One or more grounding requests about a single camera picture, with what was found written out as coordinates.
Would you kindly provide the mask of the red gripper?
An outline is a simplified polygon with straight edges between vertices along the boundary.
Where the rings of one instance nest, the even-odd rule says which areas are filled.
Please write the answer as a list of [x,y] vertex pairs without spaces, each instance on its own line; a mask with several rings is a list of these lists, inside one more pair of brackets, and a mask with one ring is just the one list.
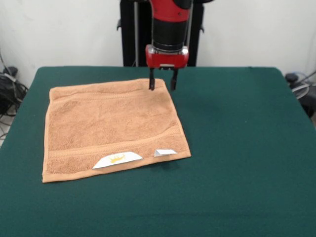
[[146,63],[149,67],[149,90],[155,89],[155,77],[154,70],[159,68],[174,68],[172,78],[170,81],[170,89],[174,91],[176,89],[178,69],[186,67],[189,59],[189,49],[187,46],[183,46],[178,52],[163,52],[153,45],[146,45]]

